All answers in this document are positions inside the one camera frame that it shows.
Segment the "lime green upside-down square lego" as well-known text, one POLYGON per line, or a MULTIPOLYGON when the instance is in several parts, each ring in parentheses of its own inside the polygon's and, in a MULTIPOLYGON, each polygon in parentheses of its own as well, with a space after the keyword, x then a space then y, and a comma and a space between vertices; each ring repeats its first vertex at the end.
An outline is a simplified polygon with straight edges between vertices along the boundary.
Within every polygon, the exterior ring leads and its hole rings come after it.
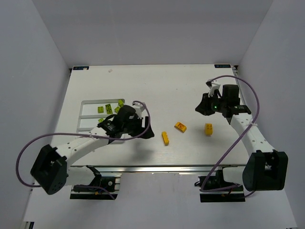
POLYGON ((97 107, 97 112, 98 112, 99 114, 102 114, 102 113, 104 112, 103 106, 97 107))

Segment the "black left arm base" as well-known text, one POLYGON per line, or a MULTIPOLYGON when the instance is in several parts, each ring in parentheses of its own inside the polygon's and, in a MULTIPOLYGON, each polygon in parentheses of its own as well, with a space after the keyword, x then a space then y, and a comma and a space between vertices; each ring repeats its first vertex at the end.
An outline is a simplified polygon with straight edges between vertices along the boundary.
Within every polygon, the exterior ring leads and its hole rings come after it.
POLYGON ((70 199, 115 200, 121 183, 120 174, 104 173, 92 166, 70 167, 66 185, 71 186, 70 199))

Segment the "yellow long lego brick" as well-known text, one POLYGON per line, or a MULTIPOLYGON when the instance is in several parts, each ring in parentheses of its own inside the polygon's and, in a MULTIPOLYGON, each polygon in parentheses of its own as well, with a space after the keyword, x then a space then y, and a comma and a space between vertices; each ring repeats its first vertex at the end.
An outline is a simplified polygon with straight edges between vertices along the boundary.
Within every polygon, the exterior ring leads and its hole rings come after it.
POLYGON ((161 133, 161 135, 162 135, 162 139, 163 139, 164 145, 168 146, 170 141, 169 141, 167 133, 165 131, 163 131, 161 133))

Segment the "orange upside-down lego brick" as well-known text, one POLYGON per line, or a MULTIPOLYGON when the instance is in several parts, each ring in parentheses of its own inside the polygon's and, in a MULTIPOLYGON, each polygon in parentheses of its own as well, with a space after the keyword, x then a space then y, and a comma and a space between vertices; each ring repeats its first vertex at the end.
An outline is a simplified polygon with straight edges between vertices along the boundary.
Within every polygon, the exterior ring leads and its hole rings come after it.
POLYGON ((181 122, 177 122, 174 125, 174 127, 182 133, 184 133, 187 130, 187 127, 184 124, 182 124, 181 122))

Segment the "lime green curved studded lego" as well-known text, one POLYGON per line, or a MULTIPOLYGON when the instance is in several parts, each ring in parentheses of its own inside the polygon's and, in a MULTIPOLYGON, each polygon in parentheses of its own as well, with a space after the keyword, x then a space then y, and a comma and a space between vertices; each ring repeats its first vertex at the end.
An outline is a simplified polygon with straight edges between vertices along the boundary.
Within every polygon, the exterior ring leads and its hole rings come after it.
POLYGON ((119 112, 119 110, 120 110, 120 107, 119 107, 119 106, 116 107, 116 108, 114 109, 114 111, 115 111, 116 114, 119 112))

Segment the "yellow curved lego brick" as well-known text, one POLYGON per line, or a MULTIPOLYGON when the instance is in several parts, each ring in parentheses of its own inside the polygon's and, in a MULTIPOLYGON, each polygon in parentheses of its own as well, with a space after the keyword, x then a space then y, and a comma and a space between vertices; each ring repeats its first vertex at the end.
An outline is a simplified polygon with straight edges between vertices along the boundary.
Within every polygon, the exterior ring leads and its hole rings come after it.
POLYGON ((211 123, 205 124, 204 133, 206 136, 211 136, 213 134, 213 125, 211 123))

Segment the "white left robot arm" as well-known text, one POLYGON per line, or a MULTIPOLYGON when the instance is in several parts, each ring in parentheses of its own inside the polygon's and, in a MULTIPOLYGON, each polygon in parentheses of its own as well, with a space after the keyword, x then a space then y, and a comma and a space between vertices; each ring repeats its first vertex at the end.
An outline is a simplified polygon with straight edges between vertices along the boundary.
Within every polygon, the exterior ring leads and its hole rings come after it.
POLYGON ((144 103, 134 101, 131 106, 124 105, 117 114, 112 114, 98 123, 89 134, 77 134, 76 139, 60 146, 44 146, 30 171, 34 179, 48 195, 57 193, 64 186, 85 189, 100 189, 101 175, 93 165, 73 167, 73 164, 112 142, 123 142, 122 135, 150 139, 154 137, 151 117, 142 117, 147 111, 144 103))

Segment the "lime green small lego brick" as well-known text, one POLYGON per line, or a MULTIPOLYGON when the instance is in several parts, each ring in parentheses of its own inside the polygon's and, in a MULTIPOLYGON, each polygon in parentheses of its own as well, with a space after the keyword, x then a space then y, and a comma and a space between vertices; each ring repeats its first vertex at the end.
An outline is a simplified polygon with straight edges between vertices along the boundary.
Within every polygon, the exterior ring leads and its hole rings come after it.
POLYGON ((119 107, 123 107, 124 106, 124 102, 123 102, 123 100, 118 100, 118 105, 119 105, 119 107))

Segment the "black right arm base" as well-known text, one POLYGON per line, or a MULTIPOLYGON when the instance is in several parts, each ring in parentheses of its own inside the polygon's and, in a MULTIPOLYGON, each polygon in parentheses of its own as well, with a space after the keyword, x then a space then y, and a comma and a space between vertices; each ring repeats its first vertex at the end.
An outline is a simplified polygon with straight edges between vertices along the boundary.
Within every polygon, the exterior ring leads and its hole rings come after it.
POLYGON ((208 178, 202 192, 201 186, 205 178, 206 176, 200 176, 194 183, 199 188, 201 203, 245 202, 244 188, 241 185, 225 182, 216 176, 208 178))

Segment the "lime green long lego brick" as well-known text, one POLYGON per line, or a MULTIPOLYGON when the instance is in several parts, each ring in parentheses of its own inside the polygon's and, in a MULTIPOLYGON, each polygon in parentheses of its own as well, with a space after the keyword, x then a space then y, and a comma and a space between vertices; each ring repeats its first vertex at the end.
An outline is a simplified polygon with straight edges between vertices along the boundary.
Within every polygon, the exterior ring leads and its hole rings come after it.
POLYGON ((111 104, 106 104, 106 105, 105 105, 105 110, 106 110, 106 113, 107 113, 108 115, 113 114, 111 104))

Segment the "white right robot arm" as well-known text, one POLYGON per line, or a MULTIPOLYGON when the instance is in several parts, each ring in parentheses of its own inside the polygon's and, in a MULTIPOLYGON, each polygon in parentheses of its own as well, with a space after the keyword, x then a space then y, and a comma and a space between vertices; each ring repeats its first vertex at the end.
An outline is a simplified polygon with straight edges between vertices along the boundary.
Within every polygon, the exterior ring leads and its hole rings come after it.
POLYGON ((248 191, 282 190, 285 186, 288 156, 271 146, 254 123, 250 109, 240 103, 239 87, 209 83, 196 111, 208 116, 221 113, 237 132, 250 157, 245 166, 223 167, 216 171, 217 182, 242 185, 248 191))

